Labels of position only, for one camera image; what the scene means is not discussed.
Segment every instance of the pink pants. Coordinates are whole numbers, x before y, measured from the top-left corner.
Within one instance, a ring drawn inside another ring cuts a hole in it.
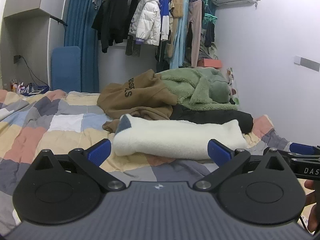
[[[200,49],[200,37],[201,37],[201,19],[202,19],[202,2],[197,0],[189,3],[188,13],[188,28],[191,22],[192,29],[192,49],[191,49],[191,66],[197,67],[199,49]]]

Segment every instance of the checkered bedspread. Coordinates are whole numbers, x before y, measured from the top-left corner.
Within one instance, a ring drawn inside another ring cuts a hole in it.
[[[102,129],[111,120],[97,106],[99,94],[51,91],[24,97],[0,90],[0,234],[16,226],[13,191],[42,149],[67,154],[74,148],[87,149],[114,134]],[[245,135],[248,150],[262,154],[266,147],[286,149],[267,116],[254,120],[253,131]],[[156,157],[142,153],[116,156],[113,152],[100,166],[127,185],[140,181],[188,181],[191,185],[217,169],[211,161],[196,162]]]

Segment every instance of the black jacket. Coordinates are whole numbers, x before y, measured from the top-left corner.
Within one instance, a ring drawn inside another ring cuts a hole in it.
[[[185,120],[197,124],[216,123],[224,124],[231,120],[238,120],[242,133],[250,133],[253,128],[253,118],[247,114],[236,110],[210,110],[192,111],[181,105],[173,106],[173,113],[170,120]]]
[[[128,0],[105,0],[93,21],[92,28],[98,31],[102,52],[108,47],[123,42],[124,26],[128,17]]]
[[[124,24],[124,34],[123,34],[123,38],[126,40],[128,38],[128,33],[129,33],[129,28],[130,28],[130,24],[131,24],[131,20],[132,17],[137,9],[137,6],[139,4],[139,0],[131,0],[131,4],[130,4],[130,9],[129,9],[129,14],[127,19],[125,20],[125,24]]]

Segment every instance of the black cable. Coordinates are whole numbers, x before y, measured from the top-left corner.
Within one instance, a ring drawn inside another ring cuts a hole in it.
[[[21,56],[21,57],[23,58],[24,62],[26,63],[26,66],[27,66],[27,68],[28,68],[28,70],[29,70],[29,73],[30,73],[30,76],[31,76],[33,82],[34,82],[37,86],[39,86],[39,85],[35,82],[35,80],[33,79],[31,73],[35,76],[35,78],[36,78],[37,80],[39,80],[40,82],[42,82],[43,84],[45,84],[45,85],[47,85],[47,86],[49,87],[49,85],[48,85],[46,82],[43,82],[41,79],[39,79],[39,78],[33,73],[32,69],[29,68],[28,63],[27,63],[27,61],[25,60],[25,58],[24,58],[23,56]]]
[[[307,229],[306,224],[303,222],[303,219],[302,219],[301,216],[300,216],[300,221],[301,221],[301,223],[302,223],[302,225],[303,225],[304,230],[306,230],[307,232],[309,232],[309,230]]]

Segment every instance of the white puffer jacket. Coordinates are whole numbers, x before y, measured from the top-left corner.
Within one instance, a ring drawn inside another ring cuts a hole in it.
[[[161,31],[159,4],[159,0],[140,0],[129,28],[129,34],[137,38],[136,44],[159,45]]]

